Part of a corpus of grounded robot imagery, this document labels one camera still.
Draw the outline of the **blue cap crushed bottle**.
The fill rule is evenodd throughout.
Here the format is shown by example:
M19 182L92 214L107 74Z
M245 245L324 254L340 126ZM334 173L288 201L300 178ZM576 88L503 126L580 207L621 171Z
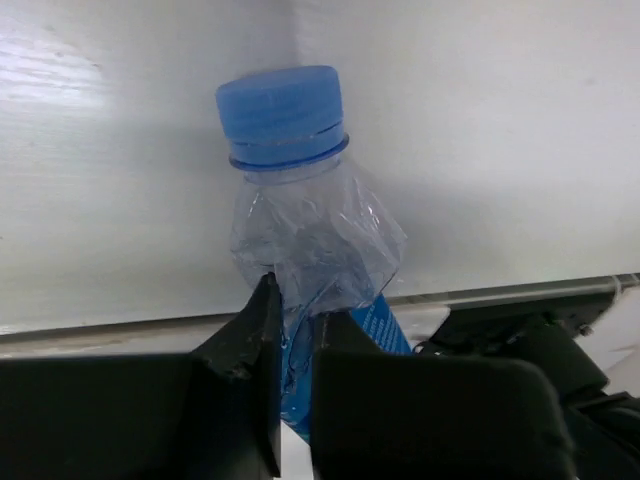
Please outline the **blue cap crushed bottle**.
M281 417L308 439L317 319L344 312L382 350L411 350L383 296L407 238L344 157L349 137L334 68L249 75L221 85L215 99L230 163L243 175L231 253L248 284L276 277Z

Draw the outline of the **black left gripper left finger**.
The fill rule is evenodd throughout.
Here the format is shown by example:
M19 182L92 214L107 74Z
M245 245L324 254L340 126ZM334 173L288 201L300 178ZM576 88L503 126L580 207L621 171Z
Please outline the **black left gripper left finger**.
M274 479L281 474L281 294L188 353L5 359L5 479Z

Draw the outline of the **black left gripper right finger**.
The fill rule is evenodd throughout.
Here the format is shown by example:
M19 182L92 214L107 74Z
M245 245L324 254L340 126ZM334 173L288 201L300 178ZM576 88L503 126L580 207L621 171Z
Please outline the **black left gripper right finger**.
M314 332L318 479L571 479L555 392L516 360L382 351L345 313Z

